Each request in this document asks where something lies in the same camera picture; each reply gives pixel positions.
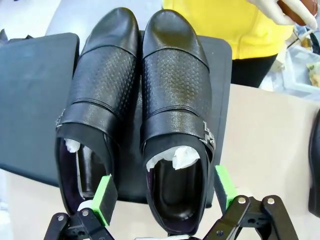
black pad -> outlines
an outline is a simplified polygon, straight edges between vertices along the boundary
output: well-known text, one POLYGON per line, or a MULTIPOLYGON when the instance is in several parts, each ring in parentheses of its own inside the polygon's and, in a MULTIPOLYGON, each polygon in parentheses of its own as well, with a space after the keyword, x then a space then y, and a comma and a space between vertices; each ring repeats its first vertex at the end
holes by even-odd
MULTIPOLYGON (((78 38, 71 33, 10 43, 0 48, 0 168, 58 186, 54 159, 55 121, 66 106, 78 38)), ((200 36, 210 68, 216 141, 214 165, 220 163, 227 120, 232 52, 221 39, 200 36)), ((140 154, 142 99, 139 93, 133 131, 123 136, 118 199, 146 203, 146 179, 140 154)), ((213 178, 207 196, 211 206, 213 178)))
POLYGON ((56 120, 67 102, 79 38, 63 33, 0 47, 0 168, 58 186, 56 120))

shoe toe cap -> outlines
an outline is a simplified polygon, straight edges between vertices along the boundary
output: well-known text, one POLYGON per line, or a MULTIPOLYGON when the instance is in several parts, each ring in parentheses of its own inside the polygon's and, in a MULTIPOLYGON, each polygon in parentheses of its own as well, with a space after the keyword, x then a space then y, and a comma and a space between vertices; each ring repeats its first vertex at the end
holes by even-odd
POLYGON ((143 57, 161 49, 179 49, 198 58, 208 66, 202 45, 190 25, 173 10, 160 10, 146 26, 143 37, 143 57))
POLYGON ((103 46, 115 46, 137 56, 139 28, 137 20, 127 8, 115 8, 94 27, 85 42, 82 55, 103 46))

black clamp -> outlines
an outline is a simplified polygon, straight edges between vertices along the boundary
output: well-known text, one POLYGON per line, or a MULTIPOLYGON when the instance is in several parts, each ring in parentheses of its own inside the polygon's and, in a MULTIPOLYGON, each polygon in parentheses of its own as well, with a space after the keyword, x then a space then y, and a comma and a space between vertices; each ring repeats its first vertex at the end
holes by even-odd
POLYGON ((44 240, 115 240, 90 208, 75 215, 56 213, 51 218, 44 240))
POLYGON ((262 201, 239 195, 233 199, 203 240, 235 240, 242 228, 255 228, 262 240, 299 240, 280 197, 262 201))

shoe insole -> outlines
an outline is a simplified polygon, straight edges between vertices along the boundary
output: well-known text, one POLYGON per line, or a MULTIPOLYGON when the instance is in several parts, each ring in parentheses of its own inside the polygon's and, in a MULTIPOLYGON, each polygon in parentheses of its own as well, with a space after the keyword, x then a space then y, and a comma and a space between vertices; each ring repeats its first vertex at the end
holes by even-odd
POLYGON ((162 218, 183 221, 199 211, 202 193, 201 162, 175 170, 172 162, 160 160, 153 170, 153 199, 162 218))
POLYGON ((106 175, 105 165, 87 146, 77 151, 78 189, 85 199, 93 199, 100 180, 106 175))

black leather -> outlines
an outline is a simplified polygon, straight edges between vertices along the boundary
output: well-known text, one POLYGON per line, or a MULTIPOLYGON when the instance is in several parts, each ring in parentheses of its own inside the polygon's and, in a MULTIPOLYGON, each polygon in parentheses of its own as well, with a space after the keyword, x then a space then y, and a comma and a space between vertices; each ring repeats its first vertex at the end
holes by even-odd
POLYGON ((59 184, 69 214, 74 214, 84 199, 76 171, 67 175, 65 169, 77 169, 78 161, 84 174, 80 175, 81 184, 89 188, 83 196, 94 194, 103 175, 117 178, 118 147, 139 92, 138 43, 135 16, 127 8, 116 8, 94 27, 79 57, 56 135, 59 184), (75 153, 67 152, 64 139, 81 143, 77 160, 75 153), (92 164, 105 169, 98 173, 92 164))
POLYGON ((309 164, 312 187, 309 192, 309 211, 320 218, 320 110, 315 117, 309 143, 309 164))
POLYGON ((150 19, 142 41, 141 150, 145 164, 172 147, 190 146, 200 159, 174 170, 161 160, 146 172, 147 201, 169 234, 197 232, 214 151, 202 141, 212 121, 212 89, 206 56, 191 25, 177 12, 161 10, 150 19))

